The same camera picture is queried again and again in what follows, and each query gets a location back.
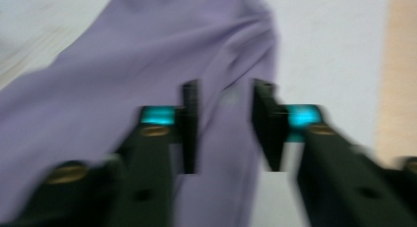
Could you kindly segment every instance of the purple fabric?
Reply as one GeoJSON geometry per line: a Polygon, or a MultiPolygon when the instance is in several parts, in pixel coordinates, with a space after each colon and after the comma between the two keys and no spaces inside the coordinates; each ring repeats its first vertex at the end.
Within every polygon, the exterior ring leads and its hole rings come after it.
{"type": "Polygon", "coordinates": [[[0,223],[51,165],[100,161],[144,105],[177,105],[202,81],[199,175],[175,226],[248,226],[258,174],[251,78],[272,79],[275,38],[260,0],[112,0],[47,69],[0,92],[0,223]]]}

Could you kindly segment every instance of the purple cloth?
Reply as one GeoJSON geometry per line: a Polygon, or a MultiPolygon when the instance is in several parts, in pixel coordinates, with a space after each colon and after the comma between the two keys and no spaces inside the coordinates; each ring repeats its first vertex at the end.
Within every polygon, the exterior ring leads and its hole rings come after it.
{"type": "Polygon", "coordinates": [[[0,223],[51,165],[100,161],[138,108],[177,105],[202,83],[199,175],[176,195],[175,226],[248,226],[259,165],[251,78],[272,79],[275,38],[260,0],[112,0],[47,69],[0,92],[0,223]]]}

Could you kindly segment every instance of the wooden floor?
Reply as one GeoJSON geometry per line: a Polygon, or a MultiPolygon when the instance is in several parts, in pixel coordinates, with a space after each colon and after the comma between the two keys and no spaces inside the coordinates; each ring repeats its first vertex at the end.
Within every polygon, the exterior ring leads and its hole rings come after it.
{"type": "Polygon", "coordinates": [[[417,156],[417,0],[390,0],[377,156],[417,156]]]}

